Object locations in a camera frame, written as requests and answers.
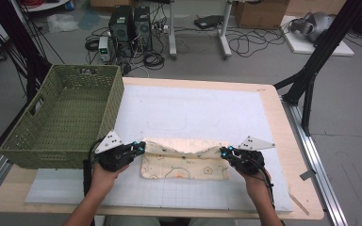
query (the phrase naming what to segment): desktop computer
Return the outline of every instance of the desktop computer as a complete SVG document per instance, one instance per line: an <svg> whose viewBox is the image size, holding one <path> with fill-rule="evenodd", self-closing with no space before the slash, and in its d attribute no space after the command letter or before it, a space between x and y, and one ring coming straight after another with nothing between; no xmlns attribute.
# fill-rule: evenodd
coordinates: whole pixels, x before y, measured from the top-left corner
<svg viewBox="0 0 362 226"><path fill-rule="evenodd" d="M115 6L108 28L116 56L132 57L137 48L135 25L131 6Z"/></svg>
<svg viewBox="0 0 362 226"><path fill-rule="evenodd" d="M152 31L149 7L136 7L134 10L134 23L138 37L138 50L152 51Z"/></svg>

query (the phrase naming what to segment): white board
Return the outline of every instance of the white board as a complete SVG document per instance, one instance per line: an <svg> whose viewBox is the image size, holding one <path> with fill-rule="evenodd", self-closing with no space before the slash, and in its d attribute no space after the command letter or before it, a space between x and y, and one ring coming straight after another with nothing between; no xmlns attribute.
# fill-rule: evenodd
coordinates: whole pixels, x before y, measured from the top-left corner
<svg viewBox="0 0 362 226"><path fill-rule="evenodd" d="M284 19L281 22L281 25L287 24L288 22L297 19L294 16L284 16ZM284 32L285 37L287 39L287 43L294 54L312 54L315 50L313 47L313 43L310 42L306 36L303 36L299 33L299 31L289 31L289 28L281 30ZM332 56L341 56L341 57L352 57L354 52L345 44L345 42L341 41L339 46L335 49Z"/></svg>
<svg viewBox="0 0 362 226"><path fill-rule="evenodd" d="M247 136L272 142L260 96L253 92L126 86L115 130L124 143L144 137L207 138L238 146ZM275 149L262 151L274 183L277 212L292 211ZM243 178L230 169L228 181L149 180L140 161L116 180L103 204L255 211ZM82 171L39 169L26 202L79 203Z"/></svg>

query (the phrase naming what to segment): gray floor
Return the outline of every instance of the gray floor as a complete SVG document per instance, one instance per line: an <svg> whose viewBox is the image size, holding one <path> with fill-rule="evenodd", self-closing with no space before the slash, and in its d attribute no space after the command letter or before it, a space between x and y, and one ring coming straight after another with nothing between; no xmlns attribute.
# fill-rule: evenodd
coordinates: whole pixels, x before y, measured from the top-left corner
<svg viewBox="0 0 362 226"><path fill-rule="evenodd" d="M67 13L57 9L49 13ZM80 21L84 11L73 11ZM176 21L191 24L188 19ZM47 34L63 60L68 64L84 64L85 38L92 30L107 25L101 20L91 30ZM219 40L214 33L177 33L177 60L168 58L159 71L148 71L151 78L224 81L275 84L298 72L308 55L292 54L286 43L270 45L249 58L233 54L223 60ZM362 225L362 48L345 41L354 57L332 56L322 68L314 90L310 131L316 142L337 199L350 225ZM53 51L45 46L49 60L59 63ZM136 69L129 74L147 77ZM288 89L279 90L284 94ZM25 97L9 60L0 61L0 135L25 103ZM65 215L0 214L0 225L59 225ZM331 225L329 217L320 221L286 220L287 225ZM257 220L239 220L240 225L259 225Z"/></svg>

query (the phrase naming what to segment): metal rail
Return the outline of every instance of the metal rail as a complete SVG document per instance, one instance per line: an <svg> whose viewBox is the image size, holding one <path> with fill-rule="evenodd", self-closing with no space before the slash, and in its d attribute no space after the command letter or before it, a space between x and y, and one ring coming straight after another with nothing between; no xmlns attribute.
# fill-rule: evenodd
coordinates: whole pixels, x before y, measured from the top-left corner
<svg viewBox="0 0 362 226"><path fill-rule="evenodd" d="M339 202L337 201L337 196L334 193L331 183L328 180L327 173L322 165L313 139L305 134L304 128L302 127L301 110L298 106L294 105L288 105L288 108L292 118L294 119L294 124L304 147L304 152L310 167L317 172L315 179L327 206L328 213L333 220L334 225L347 226L348 223L343 215Z"/></svg>

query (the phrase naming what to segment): human arm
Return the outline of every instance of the human arm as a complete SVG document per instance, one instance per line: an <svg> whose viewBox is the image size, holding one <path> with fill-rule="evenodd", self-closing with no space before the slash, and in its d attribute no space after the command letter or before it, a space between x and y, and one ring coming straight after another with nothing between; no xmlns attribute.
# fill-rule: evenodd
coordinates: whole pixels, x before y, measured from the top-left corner
<svg viewBox="0 0 362 226"><path fill-rule="evenodd" d="M263 181L263 175L257 173L255 175L247 175L239 171L239 174L245 179L246 190L252 199L257 213L260 217L262 226L278 226L282 225L281 220L272 207L269 191Z"/></svg>
<svg viewBox="0 0 362 226"><path fill-rule="evenodd" d="M82 226L91 225L93 217L98 210L99 205L104 200L107 193L113 187L116 178L119 174L126 170L128 165L115 171L106 171L101 165L96 164L93 169L92 182L90 191L87 193L84 200L75 208L64 226Z"/></svg>

